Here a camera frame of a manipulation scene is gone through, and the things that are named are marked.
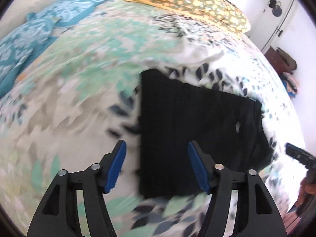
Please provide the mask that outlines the right hand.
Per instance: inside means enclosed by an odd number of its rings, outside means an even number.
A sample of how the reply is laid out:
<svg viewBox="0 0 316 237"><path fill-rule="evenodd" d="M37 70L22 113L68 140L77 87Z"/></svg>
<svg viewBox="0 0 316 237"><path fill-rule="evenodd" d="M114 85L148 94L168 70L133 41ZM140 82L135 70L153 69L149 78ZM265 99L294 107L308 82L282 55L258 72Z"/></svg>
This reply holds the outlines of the right hand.
<svg viewBox="0 0 316 237"><path fill-rule="evenodd" d="M307 194L315 196L315 193L315 183L308 183L307 177L305 177L300 183L298 198L294 205L295 209L298 209L304 203Z"/></svg>

